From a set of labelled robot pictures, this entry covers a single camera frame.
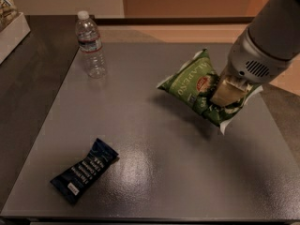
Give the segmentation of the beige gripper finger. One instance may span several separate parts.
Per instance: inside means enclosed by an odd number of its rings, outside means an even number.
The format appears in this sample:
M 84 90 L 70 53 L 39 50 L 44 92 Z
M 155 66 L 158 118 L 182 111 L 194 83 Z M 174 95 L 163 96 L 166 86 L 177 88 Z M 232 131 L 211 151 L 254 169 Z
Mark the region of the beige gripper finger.
M 221 78 L 210 101 L 219 107 L 226 107 L 239 101 L 252 89 L 252 85 L 245 79 L 226 75 Z

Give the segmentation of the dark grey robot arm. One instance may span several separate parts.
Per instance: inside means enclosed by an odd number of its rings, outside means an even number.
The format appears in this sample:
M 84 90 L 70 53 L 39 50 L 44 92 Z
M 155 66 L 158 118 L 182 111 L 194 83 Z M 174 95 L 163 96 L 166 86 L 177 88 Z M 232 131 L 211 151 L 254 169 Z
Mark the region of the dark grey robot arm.
M 232 45 L 211 101 L 225 107 L 270 83 L 300 53 L 300 0 L 269 0 Z

